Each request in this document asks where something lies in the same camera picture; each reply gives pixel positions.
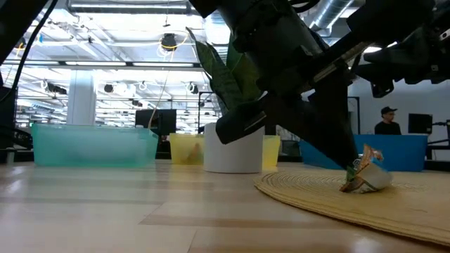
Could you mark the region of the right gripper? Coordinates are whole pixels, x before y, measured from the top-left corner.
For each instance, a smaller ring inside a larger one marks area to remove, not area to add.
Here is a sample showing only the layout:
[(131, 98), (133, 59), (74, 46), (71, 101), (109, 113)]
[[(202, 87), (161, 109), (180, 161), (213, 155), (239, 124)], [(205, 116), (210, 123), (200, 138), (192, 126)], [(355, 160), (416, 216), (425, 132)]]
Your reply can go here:
[(364, 54), (364, 61), (356, 75), (370, 82), (439, 84), (450, 80), (450, 30), (442, 34), (416, 30), (394, 46)]

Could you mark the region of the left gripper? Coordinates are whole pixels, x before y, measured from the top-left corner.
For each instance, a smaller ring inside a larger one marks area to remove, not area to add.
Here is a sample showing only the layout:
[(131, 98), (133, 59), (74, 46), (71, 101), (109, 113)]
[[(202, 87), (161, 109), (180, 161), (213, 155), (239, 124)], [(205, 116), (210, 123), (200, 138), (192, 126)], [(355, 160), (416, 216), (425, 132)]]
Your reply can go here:
[[(189, 0), (206, 18), (218, 12), (230, 29), (227, 61), (198, 42), (203, 69), (220, 97), (266, 95), (266, 116), (305, 140), (343, 169), (358, 157), (349, 122), (347, 61), (368, 46), (349, 32), (328, 46), (289, 0)], [(294, 94), (312, 91), (308, 101)]]

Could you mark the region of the black computer monitor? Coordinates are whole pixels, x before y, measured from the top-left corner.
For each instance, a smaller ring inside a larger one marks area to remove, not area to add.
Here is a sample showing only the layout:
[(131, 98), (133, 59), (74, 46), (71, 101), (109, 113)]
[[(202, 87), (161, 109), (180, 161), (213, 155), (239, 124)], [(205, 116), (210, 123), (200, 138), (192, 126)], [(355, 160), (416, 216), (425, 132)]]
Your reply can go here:
[(408, 132), (410, 134), (431, 134), (432, 115), (429, 114), (409, 114)]
[(176, 132), (176, 110), (137, 110), (135, 125), (149, 128), (158, 136), (168, 136)]

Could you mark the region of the person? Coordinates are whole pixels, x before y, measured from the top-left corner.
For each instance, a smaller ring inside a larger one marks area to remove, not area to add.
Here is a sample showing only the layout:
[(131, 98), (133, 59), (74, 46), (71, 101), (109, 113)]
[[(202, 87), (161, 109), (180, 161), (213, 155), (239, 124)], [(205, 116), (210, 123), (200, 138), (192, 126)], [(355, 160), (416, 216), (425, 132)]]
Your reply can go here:
[(374, 132), (377, 135), (401, 135), (400, 125), (394, 121), (397, 109), (384, 107), (380, 113), (382, 121), (377, 123)]

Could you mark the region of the snake plant in white pot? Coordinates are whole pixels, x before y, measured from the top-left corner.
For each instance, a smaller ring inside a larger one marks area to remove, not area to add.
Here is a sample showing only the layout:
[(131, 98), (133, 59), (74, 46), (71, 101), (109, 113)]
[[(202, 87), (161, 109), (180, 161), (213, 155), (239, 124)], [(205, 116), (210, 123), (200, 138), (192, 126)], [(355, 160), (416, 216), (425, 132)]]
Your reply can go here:
[[(253, 102), (261, 96), (255, 81), (258, 74), (252, 63), (229, 45), (227, 61), (207, 42), (197, 40), (190, 28), (186, 29), (195, 42), (198, 60), (207, 73), (210, 87), (219, 102), (222, 116), (231, 114), (245, 102)], [(262, 170), (264, 128), (240, 140), (223, 144), (219, 140), (219, 122), (206, 124), (204, 170), (223, 174), (257, 174)]]

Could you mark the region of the blue plastic bin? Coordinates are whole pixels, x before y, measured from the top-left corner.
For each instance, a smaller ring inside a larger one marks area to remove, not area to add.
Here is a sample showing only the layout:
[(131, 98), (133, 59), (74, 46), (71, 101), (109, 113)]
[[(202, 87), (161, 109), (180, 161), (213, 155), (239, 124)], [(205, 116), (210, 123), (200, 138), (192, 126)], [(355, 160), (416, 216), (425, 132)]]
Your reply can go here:
[[(354, 141), (361, 154), (364, 144), (379, 150), (384, 160), (383, 169), (388, 171), (420, 172), (424, 168), (427, 136), (420, 135), (354, 135)], [(341, 169), (306, 141), (300, 141), (300, 154), (305, 164), (326, 169)]]

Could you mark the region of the round woven straw placemat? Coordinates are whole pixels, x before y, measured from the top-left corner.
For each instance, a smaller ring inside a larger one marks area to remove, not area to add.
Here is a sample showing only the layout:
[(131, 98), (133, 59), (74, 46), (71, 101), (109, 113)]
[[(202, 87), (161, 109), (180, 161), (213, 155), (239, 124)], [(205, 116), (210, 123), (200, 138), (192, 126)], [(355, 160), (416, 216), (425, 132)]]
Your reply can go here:
[(394, 172), (374, 193), (343, 193), (333, 169), (277, 171), (254, 179), (257, 190), (287, 205), (378, 231), (450, 247), (450, 173)]

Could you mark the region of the yellow translucent plastic bin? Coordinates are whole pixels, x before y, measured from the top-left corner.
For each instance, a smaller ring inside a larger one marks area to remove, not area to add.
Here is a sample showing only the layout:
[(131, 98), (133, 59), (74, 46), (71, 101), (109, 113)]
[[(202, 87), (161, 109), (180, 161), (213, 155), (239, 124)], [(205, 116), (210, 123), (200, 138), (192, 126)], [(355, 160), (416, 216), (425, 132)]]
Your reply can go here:
[[(202, 134), (174, 134), (169, 135), (169, 144), (171, 150), (171, 157), (173, 164), (187, 164), (185, 159), (188, 154), (188, 149), (196, 142), (202, 145), (204, 153), (204, 136)], [(264, 135), (263, 140), (263, 154), (262, 166), (275, 167), (278, 163), (278, 152), (281, 145), (279, 136)]]

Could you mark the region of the round black ceiling fixture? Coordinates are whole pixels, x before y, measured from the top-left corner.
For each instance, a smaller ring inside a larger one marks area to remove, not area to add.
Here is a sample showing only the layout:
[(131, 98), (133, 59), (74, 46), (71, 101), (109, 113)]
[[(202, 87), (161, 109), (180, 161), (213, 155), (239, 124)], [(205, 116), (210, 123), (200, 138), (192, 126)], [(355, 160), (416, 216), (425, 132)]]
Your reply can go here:
[(160, 45), (164, 51), (174, 51), (177, 48), (176, 35), (174, 33), (165, 33)]

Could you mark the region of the long ceiling light strip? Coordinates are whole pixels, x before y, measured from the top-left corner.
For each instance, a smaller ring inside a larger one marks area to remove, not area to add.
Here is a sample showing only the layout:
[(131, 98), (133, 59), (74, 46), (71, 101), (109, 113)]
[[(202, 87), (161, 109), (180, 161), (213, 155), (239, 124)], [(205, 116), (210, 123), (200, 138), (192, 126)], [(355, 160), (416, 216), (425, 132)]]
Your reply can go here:
[(24, 65), (91, 66), (91, 67), (200, 67), (200, 63), (120, 62), (120, 61), (52, 61), (26, 60)]

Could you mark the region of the green translucent plastic bin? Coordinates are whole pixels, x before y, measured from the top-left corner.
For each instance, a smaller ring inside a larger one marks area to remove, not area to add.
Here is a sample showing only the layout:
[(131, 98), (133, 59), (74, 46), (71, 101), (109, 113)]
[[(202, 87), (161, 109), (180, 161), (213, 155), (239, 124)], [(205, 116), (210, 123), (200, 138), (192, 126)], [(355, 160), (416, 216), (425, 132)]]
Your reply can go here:
[(34, 124), (34, 163), (43, 167), (146, 167), (158, 136), (149, 129)]

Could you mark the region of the white round column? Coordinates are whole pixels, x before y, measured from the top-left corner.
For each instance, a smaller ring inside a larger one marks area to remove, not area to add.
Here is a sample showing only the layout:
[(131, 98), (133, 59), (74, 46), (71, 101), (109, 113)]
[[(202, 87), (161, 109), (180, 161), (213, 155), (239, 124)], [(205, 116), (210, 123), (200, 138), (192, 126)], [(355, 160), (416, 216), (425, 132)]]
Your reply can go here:
[(96, 116), (94, 72), (72, 70), (68, 92), (67, 118), (69, 125), (94, 125)]

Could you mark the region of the tall black cabinet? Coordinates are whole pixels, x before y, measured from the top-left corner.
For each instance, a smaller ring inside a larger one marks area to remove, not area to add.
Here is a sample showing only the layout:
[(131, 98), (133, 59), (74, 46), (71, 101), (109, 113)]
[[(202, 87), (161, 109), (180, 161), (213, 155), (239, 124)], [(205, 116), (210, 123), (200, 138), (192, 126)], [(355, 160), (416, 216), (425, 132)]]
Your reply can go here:
[(13, 146), (16, 97), (17, 92), (12, 91), (11, 95), (0, 103), (0, 150)]

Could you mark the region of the silver ventilation duct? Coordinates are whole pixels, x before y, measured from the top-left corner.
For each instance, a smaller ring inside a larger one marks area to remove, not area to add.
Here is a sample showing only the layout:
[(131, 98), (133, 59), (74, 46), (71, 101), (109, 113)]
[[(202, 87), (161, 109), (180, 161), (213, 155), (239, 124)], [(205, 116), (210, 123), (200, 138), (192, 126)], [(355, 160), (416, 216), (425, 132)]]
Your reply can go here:
[(353, 2), (354, 0), (320, 0), (309, 19), (309, 28), (315, 32), (330, 34), (332, 26)]

